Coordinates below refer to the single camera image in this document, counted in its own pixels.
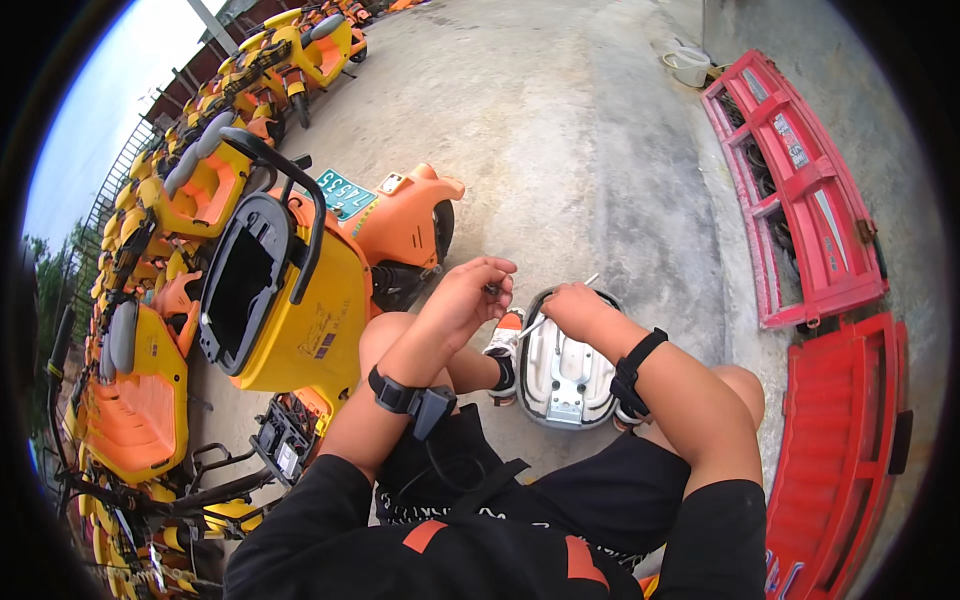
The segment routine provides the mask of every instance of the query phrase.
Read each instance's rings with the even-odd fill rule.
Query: hand
[[[452,355],[467,345],[480,325],[507,313],[514,299],[510,273],[516,273],[514,263],[492,256],[474,258],[450,269],[417,316],[415,327]],[[488,283],[500,286],[498,296],[483,289]]]
[[[566,337],[586,344],[590,344],[588,336],[603,326],[601,322],[610,311],[620,314],[579,281],[558,285],[540,308]]]

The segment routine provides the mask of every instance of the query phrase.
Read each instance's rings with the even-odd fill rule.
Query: sky
[[[204,4],[216,12],[224,0]],[[186,0],[137,0],[123,13],[60,105],[31,180],[25,233],[58,248],[86,218],[138,113],[200,50],[204,29]]]

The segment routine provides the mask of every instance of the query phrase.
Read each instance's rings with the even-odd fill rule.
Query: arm
[[[512,262],[490,257],[475,258],[451,269],[414,324],[380,359],[377,370],[407,387],[433,385],[447,361],[480,325],[505,314],[514,289],[508,274],[515,271]],[[485,293],[483,286],[487,283],[499,284],[500,295]],[[372,483],[409,422],[406,415],[379,407],[365,380],[330,424],[320,453],[347,460]]]
[[[542,311],[567,336],[590,344],[614,364],[650,334],[583,283],[558,287]],[[729,479],[761,484],[753,418],[716,374],[669,342],[657,346],[636,374],[636,392],[663,436],[690,464],[684,497]]]

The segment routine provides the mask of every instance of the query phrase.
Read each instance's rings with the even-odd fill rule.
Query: black sock
[[[514,385],[514,361],[510,359],[510,354],[506,350],[497,349],[495,352],[500,352],[500,356],[493,356],[488,354],[490,358],[496,361],[496,364],[500,366],[500,380],[496,382],[496,385],[491,389],[495,392],[502,392],[507,388]]]

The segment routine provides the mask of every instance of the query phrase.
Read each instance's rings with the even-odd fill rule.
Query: knee
[[[760,380],[753,372],[736,365],[720,365],[714,367],[712,371],[740,396],[754,418],[754,427],[758,429],[763,420],[764,410],[763,386]]]
[[[359,347],[360,368],[363,373],[380,360],[416,318],[417,315],[411,313],[383,313],[367,324],[360,336]]]

